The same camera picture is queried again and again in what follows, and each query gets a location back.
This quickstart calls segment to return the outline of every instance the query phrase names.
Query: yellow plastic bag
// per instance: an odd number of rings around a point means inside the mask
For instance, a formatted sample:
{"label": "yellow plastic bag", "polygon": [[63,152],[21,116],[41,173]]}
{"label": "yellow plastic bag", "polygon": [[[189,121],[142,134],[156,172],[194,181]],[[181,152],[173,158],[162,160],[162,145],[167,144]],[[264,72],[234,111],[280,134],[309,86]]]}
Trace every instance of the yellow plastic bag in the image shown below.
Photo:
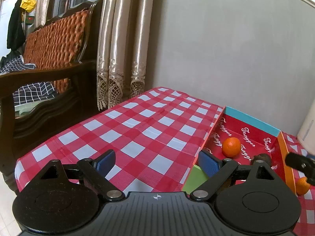
{"label": "yellow plastic bag", "polygon": [[36,3],[36,0],[22,0],[20,7],[27,12],[31,12],[34,10]]}

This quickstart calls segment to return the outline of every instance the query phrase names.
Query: black and white plaid cushion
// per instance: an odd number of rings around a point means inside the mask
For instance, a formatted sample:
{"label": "black and white plaid cushion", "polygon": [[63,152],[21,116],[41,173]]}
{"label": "black and white plaid cushion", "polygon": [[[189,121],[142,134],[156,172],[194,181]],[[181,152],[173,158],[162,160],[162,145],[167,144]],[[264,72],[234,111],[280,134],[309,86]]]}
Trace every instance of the black and white plaid cushion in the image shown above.
{"label": "black and white plaid cushion", "polygon": [[[18,56],[6,62],[0,69],[0,75],[15,71],[35,69],[35,64],[24,64],[23,57]],[[34,101],[46,100],[57,96],[55,88],[50,82],[38,82],[20,87],[13,93],[14,106],[31,103]]]}
{"label": "black and white plaid cushion", "polygon": [[17,56],[4,64],[4,66],[0,69],[0,74],[35,68],[35,64],[24,64],[23,57]]}

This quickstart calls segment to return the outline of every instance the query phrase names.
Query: white floor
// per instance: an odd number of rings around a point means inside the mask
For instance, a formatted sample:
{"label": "white floor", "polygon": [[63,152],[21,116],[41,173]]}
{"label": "white floor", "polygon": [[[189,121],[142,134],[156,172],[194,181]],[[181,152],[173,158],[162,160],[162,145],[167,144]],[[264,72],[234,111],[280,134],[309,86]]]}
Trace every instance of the white floor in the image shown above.
{"label": "white floor", "polygon": [[0,173],[0,236],[17,236],[21,232],[12,213],[15,197]]}

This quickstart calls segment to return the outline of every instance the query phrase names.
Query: tangerine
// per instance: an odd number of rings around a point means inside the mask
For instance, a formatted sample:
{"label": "tangerine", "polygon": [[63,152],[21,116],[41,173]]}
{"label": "tangerine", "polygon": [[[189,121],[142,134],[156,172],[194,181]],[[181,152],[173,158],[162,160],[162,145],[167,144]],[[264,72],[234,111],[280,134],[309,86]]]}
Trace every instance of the tangerine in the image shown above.
{"label": "tangerine", "polygon": [[306,182],[308,178],[306,176],[301,177],[298,181],[296,181],[296,193],[297,195],[304,195],[311,188],[311,185]]}
{"label": "tangerine", "polygon": [[227,138],[222,144],[222,152],[226,157],[235,157],[241,152],[241,142],[236,137]]}

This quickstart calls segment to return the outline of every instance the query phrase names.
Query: black circular disc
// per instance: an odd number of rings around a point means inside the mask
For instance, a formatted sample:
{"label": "black circular disc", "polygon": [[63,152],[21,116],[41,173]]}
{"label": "black circular disc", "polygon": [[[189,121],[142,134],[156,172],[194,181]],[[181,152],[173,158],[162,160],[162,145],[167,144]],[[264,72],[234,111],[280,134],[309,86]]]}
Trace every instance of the black circular disc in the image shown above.
{"label": "black circular disc", "polygon": [[215,208],[221,218],[241,232],[272,234],[291,229],[299,219],[297,197],[284,184],[254,180],[220,192]]}
{"label": "black circular disc", "polygon": [[45,234],[70,232],[88,223],[97,213],[99,200],[89,188],[74,183],[26,187],[13,202],[17,222]]}

